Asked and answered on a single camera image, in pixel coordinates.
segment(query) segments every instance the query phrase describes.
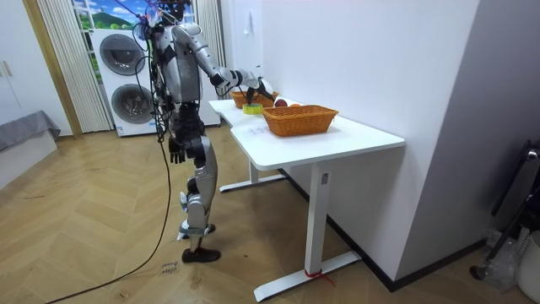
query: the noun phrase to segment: desk leg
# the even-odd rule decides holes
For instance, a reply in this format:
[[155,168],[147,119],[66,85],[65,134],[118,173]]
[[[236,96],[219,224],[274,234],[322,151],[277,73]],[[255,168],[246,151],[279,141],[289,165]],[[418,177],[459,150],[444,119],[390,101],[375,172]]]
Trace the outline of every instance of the desk leg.
[[[330,191],[331,164],[322,161],[311,167],[310,209],[307,220],[307,242],[305,245],[305,271],[323,274],[339,269],[360,260],[356,252],[347,252],[335,258],[322,262],[322,245],[324,230],[327,224],[328,194]],[[289,274],[281,279],[257,287],[253,293],[257,301],[291,289],[297,285],[313,280],[305,275],[304,270]]]
[[260,185],[265,182],[279,181],[285,178],[285,176],[282,174],[259,178],[259,171],[256,169],[256,167],[251,163],[249,159],[247,161],[248,161],[248,170],[250,171],[250,180],[245,181],[245,182],[237,182],[237,183],[226,185],[226,186],[221,186],[219,188],[219,191],[221,193],[228,192],[235,189],[242,189],[245,187]]

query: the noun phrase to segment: desk tabletop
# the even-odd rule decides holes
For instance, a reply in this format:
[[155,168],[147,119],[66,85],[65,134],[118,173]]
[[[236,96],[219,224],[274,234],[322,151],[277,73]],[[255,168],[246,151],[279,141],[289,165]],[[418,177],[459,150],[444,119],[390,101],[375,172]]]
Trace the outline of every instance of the desk tabletop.
[[245,115],[232,100],[210,101],[210,105],[231,125],[233,138],[261,171],[405,144],[403,138],[340,116],[335,117],[326,133],[281,138],[270,131],[262,115]]

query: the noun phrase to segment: wooden floor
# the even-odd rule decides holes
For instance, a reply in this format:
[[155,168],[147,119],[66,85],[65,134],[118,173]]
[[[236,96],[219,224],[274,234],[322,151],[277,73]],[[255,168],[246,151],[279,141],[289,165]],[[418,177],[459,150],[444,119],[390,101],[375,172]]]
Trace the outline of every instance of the wooden floor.
[[[208,136],[218,156],[218,185],[246,180],[246,157],[229,128],[211,128]],[[167,183],[153,136],[95,133],[58,146],[0,191],[0,303],[43,303],[113,279],[144,261],[158,240]],[[256,286],[303,269],[307,204],[286,181],[216,193],[210,220],[218,229],[203,244],[223,256],[182,264],[188,242],[174,241],[186,218],[178,193],[192,173],[191,164],[171,166],[170,215],[152,261],[65,303],[254,303]],[[327,228],[324,258],[346,251]],[[335,288],[315,280],[267,303],[532,303],[517,289],[501,295],[471,279],[467,268],[480,258],[476,252],[393,294],[356,263],[330,274]]]

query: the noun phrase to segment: humanoid robot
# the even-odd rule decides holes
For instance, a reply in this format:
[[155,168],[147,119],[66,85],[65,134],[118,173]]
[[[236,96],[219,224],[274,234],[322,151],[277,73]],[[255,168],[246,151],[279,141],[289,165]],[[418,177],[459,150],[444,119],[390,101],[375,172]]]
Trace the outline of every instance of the humanoid robot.
[[[158,1],[162,13],[182,20],[184,1]],[[208,224],[218,178],[218,164],[212,144],[205,135],[199,118],[199,67],[216,89],[248,87],[247,100],[254,93],[272,99],[272,88],[251,72],[220,67],[208,48],[201,28],[194,23],[173,24],[167,21],[145,27],[145,38],[151,44],[151,78],[160,100],[160,110],[168,118],[172,132],[169,141],[170,161],[181,163],[193,159],[195,174],[187,181],[187,193],[181,193],[182,208],[187,212],[179,229],[179,240],[191,239],[191,246],[182,253],[182,262],[212,262],[220,257],[217,250],[201,247],[205,235],[215,230]]]

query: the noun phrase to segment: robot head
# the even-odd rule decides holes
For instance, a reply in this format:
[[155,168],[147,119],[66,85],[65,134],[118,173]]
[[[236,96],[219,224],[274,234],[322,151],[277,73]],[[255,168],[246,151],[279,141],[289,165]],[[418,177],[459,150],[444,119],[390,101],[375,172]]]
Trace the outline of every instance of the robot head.
[[[173,15],[176,19],[182,20],[184,19],[184,10],[186,9],[185,5],[192,5],[191,0],[159,0],[156,1],[155,4],[163,9],[165,12]],[[164,19],[163,22],[165,25],[172,25],[168,24],[169,22]]]

